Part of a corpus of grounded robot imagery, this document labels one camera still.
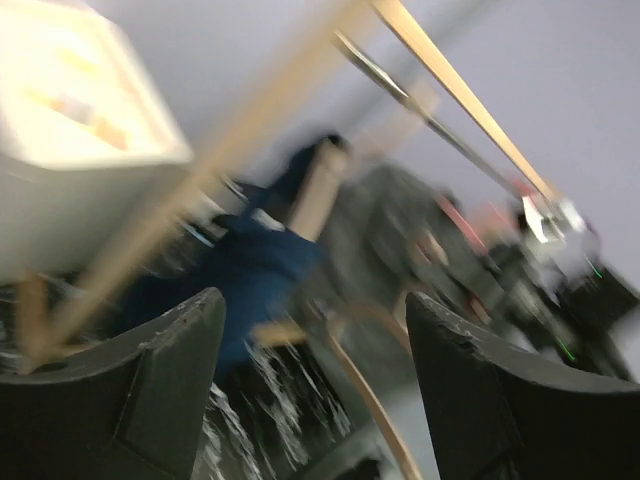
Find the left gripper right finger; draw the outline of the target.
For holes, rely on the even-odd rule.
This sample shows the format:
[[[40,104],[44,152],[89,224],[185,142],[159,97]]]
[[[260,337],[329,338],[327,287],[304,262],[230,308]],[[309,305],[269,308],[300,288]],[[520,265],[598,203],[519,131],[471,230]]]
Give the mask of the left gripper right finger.
[[[638,385],[525,351],[423,294],[406,323],[441,478],[638,478]]]

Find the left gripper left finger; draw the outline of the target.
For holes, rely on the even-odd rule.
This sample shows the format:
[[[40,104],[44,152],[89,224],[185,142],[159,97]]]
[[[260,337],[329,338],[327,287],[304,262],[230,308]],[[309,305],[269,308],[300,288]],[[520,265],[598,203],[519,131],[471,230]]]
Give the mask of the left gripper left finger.
[[[224,315],[205,289],[38,372],[2,374],[2,478],[190,478]]]

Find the beige hanger of comic shorts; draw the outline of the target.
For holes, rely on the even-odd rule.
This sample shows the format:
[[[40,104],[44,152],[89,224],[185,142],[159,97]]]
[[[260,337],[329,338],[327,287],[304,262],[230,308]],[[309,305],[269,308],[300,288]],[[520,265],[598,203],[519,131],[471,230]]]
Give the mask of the beige hanger of comic shorts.
[[[251,336],[264,348],[315,343],[329,352],[334,375],[343,379],[342,389],[358,396],[357,403],[376,424],[402,477],[418,480],[420,468],[387,409],[415,380],[405,299],[401,293],[392,309],[371,300],[333,306],[310,301],[299,318],[258,325]]]

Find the navy blue shorts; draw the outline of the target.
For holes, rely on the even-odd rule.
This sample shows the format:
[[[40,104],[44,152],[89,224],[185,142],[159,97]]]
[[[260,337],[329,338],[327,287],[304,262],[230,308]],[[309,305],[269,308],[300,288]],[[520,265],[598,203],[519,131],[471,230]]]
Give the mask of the navy blue shorts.
[[[283,311],[288,296],[310,275],[321,256],[315,241],[287,227],[266,227],[254,215],[272,200],[291,204],[299,197],[325,143],[343,152],[349,150],[341,135],[328,132],[295,152],[271,185],[250,196],[239,214],[226,216],[226,231],[219,239],[198,245],[194,261],[185,270],[144,272],[119,297],[111,333],[139,327],[202,290],[216,288],[224,298],[226,314],[215,380],[221,381],[236,365],[246,362],[252,328]]]

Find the beige hanger of navy shorts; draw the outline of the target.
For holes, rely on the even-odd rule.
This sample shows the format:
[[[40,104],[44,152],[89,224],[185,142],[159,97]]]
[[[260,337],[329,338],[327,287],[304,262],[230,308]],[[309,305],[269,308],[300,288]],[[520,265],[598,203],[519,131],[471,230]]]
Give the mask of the beige hanger of navy shorts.
[[[350,154],[325,141],[314,156],[311,171],[296,199],[287,227],[299,237],[315,242],[335,202]]]

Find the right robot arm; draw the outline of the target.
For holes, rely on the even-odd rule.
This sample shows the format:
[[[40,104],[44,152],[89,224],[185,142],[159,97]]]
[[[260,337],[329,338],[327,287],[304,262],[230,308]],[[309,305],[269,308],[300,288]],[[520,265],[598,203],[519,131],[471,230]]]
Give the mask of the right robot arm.
[[[639,291],[601,261],[593,227],[563,200],[527,195],[473,226],[480,271],[475,319],[519,330],[536,351],[552,349],[578,370],[631,381],[611,332],[639,313]]]

